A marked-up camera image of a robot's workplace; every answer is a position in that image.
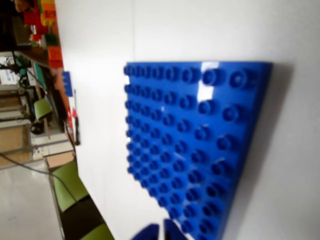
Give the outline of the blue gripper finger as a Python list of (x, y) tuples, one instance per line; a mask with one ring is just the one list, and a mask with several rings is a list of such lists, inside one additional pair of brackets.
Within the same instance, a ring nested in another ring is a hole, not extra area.
[(178, 226), (171, 219), (164, 220), (164, 239), (165, 240), (187, 240)]
[(159, 225), (151, 223), (136, 233), (132, 240), (157, 240), (159, 237)]

